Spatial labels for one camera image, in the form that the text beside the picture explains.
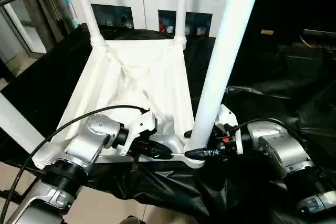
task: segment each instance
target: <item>black cloth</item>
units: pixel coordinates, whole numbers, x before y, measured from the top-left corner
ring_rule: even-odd
[[[171,38],[146,30],[101,32],[110,40]],[[194,115],[213,44],[214,39],[190,38],[184,52]],[[47,136],[56,129],[90,52],[89,34],[81,25],[2,93]],[[223,102],[239,122],[271,116],[296,129],[336,186],[334,64],[323,50],[244,41]],[[2,131],[0,141],[1,161],[20,166],[27,153]],[[29,168],[38,175],[33,164]],[[306,223],[287,192],[269,182],[272,176],[264,157],[206,162],[201,169],[179,162],[141,163],[136,172],[131,164],[96,164],[86,186],[193,215],[199,222]]]

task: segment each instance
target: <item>white cabinet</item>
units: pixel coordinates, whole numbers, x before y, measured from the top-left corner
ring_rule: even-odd
[[[169,31],[175,26],[177,0],[90,0],[100,25]],[[85,22],[79,0],[71,0],[78,22]],[[216,37],[226,0],[186,0],[186,27],[191,34]]]
[[[159,17],[162,18],[166,14],[164,11],[173,11],[175,14],[177,9],[177,0],[144,0],[143,2],[148,30],[159,31]],[[206,34],[209,34],[210,37],[216,37],[225,2],[226,0],[186,0],[186,26],[192,31],[205,28]]]
[[[89,0],[99,25],[121,26],[132,23],[135,29],[146,29],[143,0]],[[79,23],[85,16],[79,0],[71,0]]]

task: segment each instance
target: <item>white plastic part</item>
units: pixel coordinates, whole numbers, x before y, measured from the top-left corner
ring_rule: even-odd
[[[0,127],[28,153],[44,140],[44,137],[1,93],[0,111]]]
[[[185,49],[187,40],[185,38],[185,3],[186,0],[177,0],[176,25],[174,42],[183,45]]]
[[[38,49],[34,45],[34,42],[31,40],[31,38],[29,37],[25,28],[22,26],[19,18],[16,16],[12,6],[10,4],[6,4],[6,5],[4,5],[4,8],[5,8],[7,14],[9,15],[9,17],[12,19],[15,27],[17,28],[17,30],[19,31],[19,33],[23,37],[23,40],[25,41],[25,43],[27,44],[29,49],[33,52],[38,51]]]
[[[238,122],[237,122],[237,118],[234,115],[234,113],[232,113],[232,111],[230,111],[224,104],[222,104],[219,107],[218,114],[215,120],[215,125],[218,128],[220,128],[223,132],[225,132],[225,129],[224,129],[225,124],[228,124],[230,126],[237,126]],[[234,137],[235,137],[235,142],[236,142],[237,154],[241,155],[243,154],[243,144],[241,143],[242,135],[241,135],[240,129],[236,131],[236,134]]]
[[[140,136],[144,131],[153,131],[155,129],[155,115],[153,112],[148,111],[138,117],[128,127],[129,133],[124,145],[118,145],[117,150],[120,156],[126,156],[129,151],[133,140]]]
[[[227,0],[186,151],[207,145],[254,2]]]
[[[91,43],[97,45],[103,45],[105,40],[100,34],[96,18],[94,17],[94,13],[89,0],[80,0],[81,6],[83,8],[85,19],[87,21],[87,25],[90,31]]]
[[[0,127],[23,149],[31,153],[44,137],[0,93]],[[33,157],[38,168],[50,164],[60,149],[53,144],[44,145]]]

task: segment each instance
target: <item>cabinet drawer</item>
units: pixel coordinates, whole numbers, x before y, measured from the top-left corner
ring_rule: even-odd
[[[122,26],[132,23],[135,29],[146,29],[143,0],[89,0],[100,25]],[[71,0],[79,23],[85,16],[79,0]]]

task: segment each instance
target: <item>curtain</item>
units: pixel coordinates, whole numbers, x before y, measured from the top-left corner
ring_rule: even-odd
[[[52,50],[62,39],[62,29],[58,25],[49,0],[23,0],[47,52]]]

